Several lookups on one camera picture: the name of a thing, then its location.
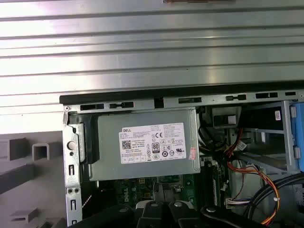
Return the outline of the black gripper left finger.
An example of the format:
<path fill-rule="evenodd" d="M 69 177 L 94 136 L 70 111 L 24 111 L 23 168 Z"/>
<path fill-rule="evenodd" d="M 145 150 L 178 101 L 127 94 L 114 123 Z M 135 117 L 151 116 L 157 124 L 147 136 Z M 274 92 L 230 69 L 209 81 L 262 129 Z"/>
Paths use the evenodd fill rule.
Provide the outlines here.
<path fill-rule="evenodd" d="M 163 228 L 164 204 L 153 200 L 141 201 L 133 209 L 127 205 L 116 205 L 80 222 L 72 228 Z"/>

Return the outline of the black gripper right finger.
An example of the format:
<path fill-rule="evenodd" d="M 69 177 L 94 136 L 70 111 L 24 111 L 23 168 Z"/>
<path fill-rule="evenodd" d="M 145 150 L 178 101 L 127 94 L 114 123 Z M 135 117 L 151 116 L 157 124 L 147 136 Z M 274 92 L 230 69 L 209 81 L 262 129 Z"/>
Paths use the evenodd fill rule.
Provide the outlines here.
<path fill-rule="evenodd" d="M 256 221 L 218 206 L 195 210 L 189 203 L 176 201 L 169 204 L 172 217 L 180 228 L 265 228 Z"/>

